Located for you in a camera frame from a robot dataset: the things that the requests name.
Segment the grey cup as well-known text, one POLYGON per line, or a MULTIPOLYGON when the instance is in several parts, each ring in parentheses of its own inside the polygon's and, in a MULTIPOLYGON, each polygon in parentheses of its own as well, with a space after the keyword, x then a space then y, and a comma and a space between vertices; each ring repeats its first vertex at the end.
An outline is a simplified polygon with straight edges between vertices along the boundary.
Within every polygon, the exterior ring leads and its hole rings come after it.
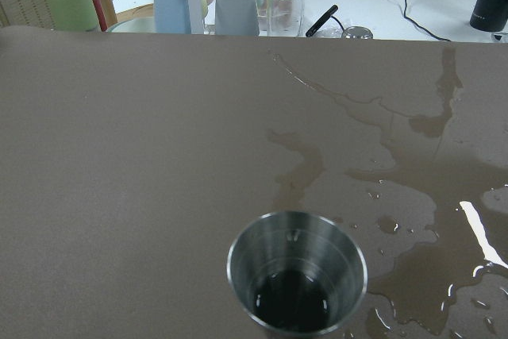
POLYGON ((216 0, 216 35, 258 36, 259 33, 256 0, 216 0))

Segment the white plate green rim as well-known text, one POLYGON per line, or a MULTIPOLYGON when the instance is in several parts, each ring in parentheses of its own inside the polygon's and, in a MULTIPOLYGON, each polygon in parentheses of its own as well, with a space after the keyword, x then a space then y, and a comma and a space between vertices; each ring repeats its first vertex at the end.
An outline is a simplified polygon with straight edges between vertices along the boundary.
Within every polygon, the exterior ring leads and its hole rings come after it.
POLYGON ((155 33, 153 17, 135 17, 118 22, 107 29, 108 33, 155 33))

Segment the steel round weight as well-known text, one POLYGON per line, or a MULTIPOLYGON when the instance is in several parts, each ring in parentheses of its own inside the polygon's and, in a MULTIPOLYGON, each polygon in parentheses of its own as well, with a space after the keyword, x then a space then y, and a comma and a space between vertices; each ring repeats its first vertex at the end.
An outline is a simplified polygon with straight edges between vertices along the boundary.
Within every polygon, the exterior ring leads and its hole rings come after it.
POLYGON ((341 37, 343 39, 361 39, 368 40, 373 38, 373 33, 370 29, 363 26, 350 26, 343 30, 341 37))

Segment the black clip device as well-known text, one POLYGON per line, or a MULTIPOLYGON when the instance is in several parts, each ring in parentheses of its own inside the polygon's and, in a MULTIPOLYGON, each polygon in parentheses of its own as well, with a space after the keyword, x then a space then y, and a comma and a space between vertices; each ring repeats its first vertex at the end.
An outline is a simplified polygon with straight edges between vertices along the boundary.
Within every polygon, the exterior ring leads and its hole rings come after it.
POLYGON ((338 5, 332 5, 306 31, 305 37, 312 37, 338 11, 338 5))

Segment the black thermos bottle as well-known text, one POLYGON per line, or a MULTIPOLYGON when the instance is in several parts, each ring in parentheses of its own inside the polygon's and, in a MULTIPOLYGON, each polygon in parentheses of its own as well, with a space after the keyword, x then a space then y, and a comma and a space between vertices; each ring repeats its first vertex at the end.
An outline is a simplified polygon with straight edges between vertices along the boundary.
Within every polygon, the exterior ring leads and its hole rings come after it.
POLYGON ((507 0, 477 0, 469 24, 484 32, 500 32, 507 23, 507 0))

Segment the steel jigger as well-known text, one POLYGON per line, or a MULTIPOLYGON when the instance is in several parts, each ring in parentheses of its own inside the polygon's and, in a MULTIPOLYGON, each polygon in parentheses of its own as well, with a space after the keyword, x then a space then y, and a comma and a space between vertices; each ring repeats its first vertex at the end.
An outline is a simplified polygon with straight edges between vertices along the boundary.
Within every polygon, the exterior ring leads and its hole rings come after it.
POLYGON ((229 248, 227 279, 248 316, 281 337, 341 328, 368 286, 360 247, 335 222, 302 211, 265 214, 229 248))

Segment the blue cup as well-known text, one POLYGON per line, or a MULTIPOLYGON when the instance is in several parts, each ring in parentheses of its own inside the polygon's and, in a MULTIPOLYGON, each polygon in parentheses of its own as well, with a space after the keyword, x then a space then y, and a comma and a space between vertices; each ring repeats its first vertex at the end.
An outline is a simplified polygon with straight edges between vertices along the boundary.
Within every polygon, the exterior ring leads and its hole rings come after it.
POLYGON ((154 0, 153 6, 157 33, 191 33, 188 0, 154 0))

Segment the glass dispenser jar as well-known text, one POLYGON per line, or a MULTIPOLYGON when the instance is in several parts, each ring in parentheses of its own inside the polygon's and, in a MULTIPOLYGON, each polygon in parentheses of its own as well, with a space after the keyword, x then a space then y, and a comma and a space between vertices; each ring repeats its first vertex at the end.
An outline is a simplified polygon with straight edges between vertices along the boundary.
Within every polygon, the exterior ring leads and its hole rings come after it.
POLYGON ((267 34, 297 37, 302 29, 304 0, 267 0, 267 34))

